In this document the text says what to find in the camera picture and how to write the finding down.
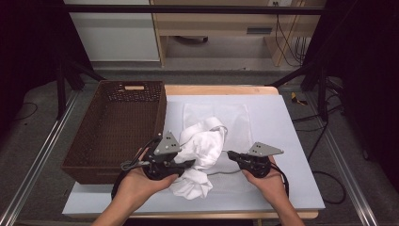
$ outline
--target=white cabinet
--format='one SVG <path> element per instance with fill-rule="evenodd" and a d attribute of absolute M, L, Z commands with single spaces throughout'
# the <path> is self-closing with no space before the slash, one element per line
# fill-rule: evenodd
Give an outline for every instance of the white cabinet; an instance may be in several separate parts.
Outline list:
<path fill-rule="evenodd" d="M 64 0 L 65 4 L 148 5 L 148 0 Z M 90 61 L 159 61 L 150 13 L 71 13 Z"/>

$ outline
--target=brown woven basket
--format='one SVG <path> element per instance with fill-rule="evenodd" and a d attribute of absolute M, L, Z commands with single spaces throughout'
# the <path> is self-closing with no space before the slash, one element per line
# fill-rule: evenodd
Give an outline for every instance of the brown woven basket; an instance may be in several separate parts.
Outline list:
<path fill-rule="evenodd" d="M 163 133 L 167 97 L 159 81 L 101 81 L 61 168 L 80 184 L 114 184 L 120 163 Z"/>

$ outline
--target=human hand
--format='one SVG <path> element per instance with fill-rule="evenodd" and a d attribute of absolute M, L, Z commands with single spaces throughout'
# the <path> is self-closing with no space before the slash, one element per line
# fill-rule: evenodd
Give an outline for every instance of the human hand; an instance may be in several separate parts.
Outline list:
<path fill-rule="evenodd" d="M 139 157 L 139 160 L 142 159 L 146 151 Z M 168 188 L 177 178 L 178 175 L 173 174 L 163 180 L 154 181 L 146 176 L 142 168 L 132 169 L 120 182 L 115 199 L 122 197 L 132 200 L 139 207 L 154 193 Z"/>
<path fill-rule="evenodd" d="M 132 169 L 120 182 L 117 194 L 112 202 L 93 222 L 92 226 L 122 225 L 151 195 L 168 188 L 177 178 L 178 175 L 173 174 L 163 180 L 153 181 L 147 178 L 142 168 Z"/>
<path fill-rule="evenodd" d="M 270 161 L 276 164 L 274 158 L 269 156 Z M 281 174 L 275 169 L 263 178 L 254 177 L 249 171 L 242 170 L 247 180 L 261 190 L 264 198 L 273 206 L 279 215 L 281 225 L 298 225 L 303 226 L 304 223 L 294 209 L 287 193 L 285 192 L 284 183 L 281 179 Z"/>
<path fill-rule="evenodd" d="M 276 164 L 273 156 L 269 156 L 272 163 Z M 247 180 L 258 187 L 261 190 L 265 199 L 267 199 L 272 205 L 276 200 L 287 199 L 284 184 L 281 179 L 281 174 L 275 169 L 271 169 L 270 172 L 263 178 L 254 177 L 249 171 L 242 170 Z"/>

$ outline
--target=metal gripper jaw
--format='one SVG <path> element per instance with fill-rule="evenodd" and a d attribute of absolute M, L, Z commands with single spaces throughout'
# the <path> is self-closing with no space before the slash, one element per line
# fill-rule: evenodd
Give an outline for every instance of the metal gripper jaw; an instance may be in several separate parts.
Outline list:
<path fill-rule="evenodd" d="M 254 177 L 263 178 L 270 172 L 269 155 L 279 153 L 284 153 L 284 151 L 261 142 L 255 142 L 248 153 L 228 151 L 228 157 L 237 162 L 241 170 L 249 171 Z"/>

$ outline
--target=crumpled white towel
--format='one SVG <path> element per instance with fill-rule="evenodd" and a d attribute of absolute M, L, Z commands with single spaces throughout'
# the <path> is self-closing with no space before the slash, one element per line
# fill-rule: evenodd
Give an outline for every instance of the crumpled white towel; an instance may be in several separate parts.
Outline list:
<path fill-rule="evenodd" d="M 183 196 L 188 200 L 197 197 L 205 198 L 212 184 L 205 172 L 220 156 L 227 128 L 216 117 L 194 124 L 181 133 L 180 143 L 182 151 L 174 158 L 176 163 L 189 159 L 196 159 L 193 167 L 187 169 L 169 188 L 176 196 Z"/>

